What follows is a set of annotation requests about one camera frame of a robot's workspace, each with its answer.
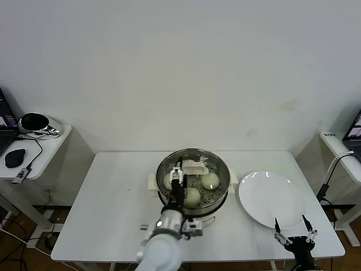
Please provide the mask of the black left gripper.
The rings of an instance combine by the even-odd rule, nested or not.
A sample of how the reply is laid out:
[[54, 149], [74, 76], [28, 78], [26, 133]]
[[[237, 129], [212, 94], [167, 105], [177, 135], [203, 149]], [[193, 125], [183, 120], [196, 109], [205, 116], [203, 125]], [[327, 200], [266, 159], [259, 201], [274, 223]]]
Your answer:
[[176, 168], [169, 173], [169, 187], [171, 192], [168, 196], [168, 207], [170, 209], [183, 209], [186, 197], [186, 189], [183, 186], [183, 158], [180, 157], [176, 162]]

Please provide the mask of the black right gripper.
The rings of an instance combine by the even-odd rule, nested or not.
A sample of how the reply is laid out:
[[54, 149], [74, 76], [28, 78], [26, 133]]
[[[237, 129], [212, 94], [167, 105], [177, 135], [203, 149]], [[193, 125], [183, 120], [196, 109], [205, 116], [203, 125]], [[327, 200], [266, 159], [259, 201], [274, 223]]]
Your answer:
[[307, 229], [307, 236], [286, 237], [281, 233], [281, 229], [277, 218], [275, 218], [275, 239], [284, 248], [294, 255], [297, 264], [315, 264], [315, 260], [311, 256], [311, 251], [315, 247], [315, 237], [318, 231], [314, 229], [311, 222], [302, 215], [305, 227]]

